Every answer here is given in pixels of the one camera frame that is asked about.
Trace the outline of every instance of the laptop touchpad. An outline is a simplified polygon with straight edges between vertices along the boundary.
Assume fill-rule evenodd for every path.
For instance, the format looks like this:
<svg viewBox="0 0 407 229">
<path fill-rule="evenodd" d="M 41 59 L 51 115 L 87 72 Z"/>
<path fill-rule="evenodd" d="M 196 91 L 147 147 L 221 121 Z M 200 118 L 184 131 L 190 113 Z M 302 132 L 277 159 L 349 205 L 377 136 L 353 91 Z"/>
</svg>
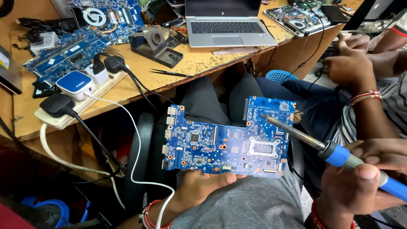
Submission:
<svg viewBox="0 0 407 229">
<path fill-rule="evenodd" d="M 240 45 L 243 44 L 242 39 L 240 36 L 235 35 L 235 36 L 219 36 L 219 35 L 212 35 L 212 41 L 215 45 Z"/>
</svg>

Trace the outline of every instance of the power strip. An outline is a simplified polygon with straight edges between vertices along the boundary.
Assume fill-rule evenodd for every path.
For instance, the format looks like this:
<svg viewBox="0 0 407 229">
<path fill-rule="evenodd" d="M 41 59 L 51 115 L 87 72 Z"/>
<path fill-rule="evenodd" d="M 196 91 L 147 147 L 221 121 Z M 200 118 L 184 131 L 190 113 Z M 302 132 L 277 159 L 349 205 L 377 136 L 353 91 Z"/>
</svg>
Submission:
<svg viewBox="0 0 407 229">
<path fill-rule="evenodd" d="M 114 85 L 116 85 L 121 79 L 123 79 L 127 73 L 120 71 L 116 74 L 109 73 L 109 77 L 102 85 L 96 85 L 96 89 L 92 92 L 92 95 L 95 97 L 100 98 L 106 92 L 108 92 Z M 79 115 L 85 112 L 92 104 L 96 102 L 97 99 L 86 97 L 86 99 L 82 101 L 75 101 L 75 107 L 73 108 Z M 63 130 L 65 127 L 69 126 L 75 118 L 72 118 L 69 115 L 64 115 L 58 119 L 51 117 L 47 112 L 45 112 L 42 108 L 38 109 L 35 113 L 35 116 L 43 121 L 45 124 L 52 126 L 58 130 Z"/>
</svg>

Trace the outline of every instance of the blue plastic basket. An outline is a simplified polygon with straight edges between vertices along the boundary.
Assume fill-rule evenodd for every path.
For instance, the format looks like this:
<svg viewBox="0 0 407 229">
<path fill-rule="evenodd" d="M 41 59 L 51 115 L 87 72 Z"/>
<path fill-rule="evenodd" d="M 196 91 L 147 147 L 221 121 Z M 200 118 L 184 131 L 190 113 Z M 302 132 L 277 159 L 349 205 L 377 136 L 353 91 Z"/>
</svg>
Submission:
<svg viewBox="0 0 407 229">
<path fill-rule="evenodd" d="M 293 74 L 291 74 L 291 75 L 290 74 L 291 73 L 283 71 L 283 70 L 271 70 L 271 71 L 267 72 L 266 79 L 269 79 L 278 84 L 282 84 L 282 83 L 286 82 L 287 80 L 298 79 Z"/>
</svg>

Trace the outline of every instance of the hand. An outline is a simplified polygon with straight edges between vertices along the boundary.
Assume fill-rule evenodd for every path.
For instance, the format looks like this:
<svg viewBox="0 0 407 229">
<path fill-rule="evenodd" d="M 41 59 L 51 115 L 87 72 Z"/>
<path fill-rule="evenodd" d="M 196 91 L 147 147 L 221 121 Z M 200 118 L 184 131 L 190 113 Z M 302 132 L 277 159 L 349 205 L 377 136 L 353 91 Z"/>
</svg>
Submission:
<svg viewBox="0 0 407 229">
<path fill-rule="evenodd" d="M 175 192 L 179 203 L 185 209 L 189 209 L 201 204 L 213 191 L 221 187 L 236 182 L 246 175 L 236 175 L 233 173 L 206 174 L 201 170 L 187 170 L 181 186 Z"/>
<path fill-rule="evenodd" d="M 353 95 L 376 90 L 376 80 L 371 61 L 359 50 L 351 49 L 345 41 L 338 44 L 341 56 L 328 57 L 328 77 Z"/>
<path fill-rule="evenodd" d="M 369 51 L 370 37 L 368 35 L 343 35 L 342 37 L 340 37 L 334 45 L 334 52 L 337 52 L 339 55 L 341 55 L 339 44 L 343 41 L 346 42 L 346 45 L 349 48 L 358 50 L 363 54 L 367 54 Z"/>
<path fill-rule="evenodd" d="M 321 204 L 340 214 L 370 214 L 374 211 L 405 204 L 402 200 L 378 190 L 379 169 L 407 174 L 407 140 L 375 139 L 348 145 L 351 152 L 364 159 L 352 172 L 329 165 L 322 176 Z"/>
</svg>

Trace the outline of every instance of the red beaded bracelet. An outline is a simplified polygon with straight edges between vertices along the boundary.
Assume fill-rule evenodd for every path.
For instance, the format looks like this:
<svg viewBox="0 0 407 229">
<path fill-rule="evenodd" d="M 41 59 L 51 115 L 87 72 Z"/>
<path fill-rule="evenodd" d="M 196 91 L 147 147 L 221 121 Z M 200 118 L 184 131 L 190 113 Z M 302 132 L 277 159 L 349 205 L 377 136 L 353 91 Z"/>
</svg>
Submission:
<svg viewBox="0 0 407 229">
<path fill-rule="evenodd" d="M 350 99 L 350 105 L 353 106 L 365 99 L 379 99 L 382 101 L 382 95 L 379 90 L 370 90 L 368 92 L 359 93 Z"/>
<path fill-rule="evenodd" d="M 324 224 L 322 223 L 322 221 L 320 220 L 320 218 L 317 215 L 317 210 L 316 210 L 317 200 L 318 199 L 315 199 L 314 202 L 312 203 L 312 207 L 311 207 L 312 218 L 314 219 L 314 223 L 318 226 L 319 229 L 327 229 L 326 226 L 324 226 Z M 356 229 L 356 225 L 355 225 L 354 221 L 352 222 L 350 229 Z"/>
<path fill-rule="evenodd" d="M 156 229 L 155 225 L 153 224 L 153 222 L 150 219 L 149 213 L 150 213 L 151 206 L 153 206 L 154 204 L 156 204 L 156 203 L 158 203 L 160 201 L 161 200 L 155 200 L 155 201 L 151 202 L 147 207 L 145 207 L 143 209 L 141 214 L 138 215 L 138 217 L 140 218 L 140 220 L 138 222 L 142 223 L 144 228 L 146 228 L 146 229 Z M 171 223 L 168 226 L 162 227 L 161 229 L 168 229 L 172 225 L 173 225 L 173 221 L 171 221 Z"/>
</svg>

